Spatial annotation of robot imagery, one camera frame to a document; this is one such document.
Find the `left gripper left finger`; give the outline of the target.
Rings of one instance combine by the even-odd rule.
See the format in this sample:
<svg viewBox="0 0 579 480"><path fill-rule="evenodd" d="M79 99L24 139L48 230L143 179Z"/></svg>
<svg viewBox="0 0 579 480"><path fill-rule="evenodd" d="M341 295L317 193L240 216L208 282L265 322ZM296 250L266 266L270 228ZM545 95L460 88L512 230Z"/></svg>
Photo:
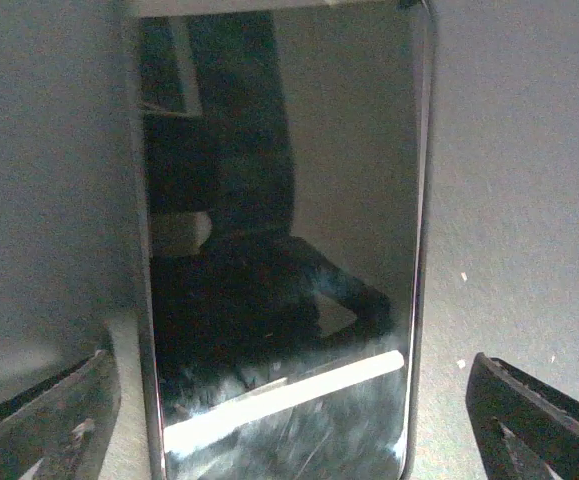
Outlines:
<svg viewBox="0 0 579 480"><path fill-rule="evenodd" d="M121 403L113 353L0 405L0 479L96 479Z"/></svg>

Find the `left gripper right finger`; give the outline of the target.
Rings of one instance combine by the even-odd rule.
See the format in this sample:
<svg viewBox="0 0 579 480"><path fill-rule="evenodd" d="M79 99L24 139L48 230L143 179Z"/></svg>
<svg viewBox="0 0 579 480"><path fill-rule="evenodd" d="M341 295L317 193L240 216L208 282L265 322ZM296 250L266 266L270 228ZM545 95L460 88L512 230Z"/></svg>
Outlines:
<svg viewBox="0 0 579 480"><path fill-rule="evenodd" d="M480 352L465 403L489 479L579 479L579 401Z"/></svg>

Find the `black phone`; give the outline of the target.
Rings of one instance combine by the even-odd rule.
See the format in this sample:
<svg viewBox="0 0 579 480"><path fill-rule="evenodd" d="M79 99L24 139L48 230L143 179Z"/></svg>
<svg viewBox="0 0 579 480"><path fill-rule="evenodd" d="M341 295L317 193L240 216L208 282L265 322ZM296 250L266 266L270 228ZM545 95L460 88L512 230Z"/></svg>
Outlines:
<svg viewBox="0 0 579 480"><path fill-rule="evenodd" d="M136 1L162 479L403 479L426 1Z"/></svg>

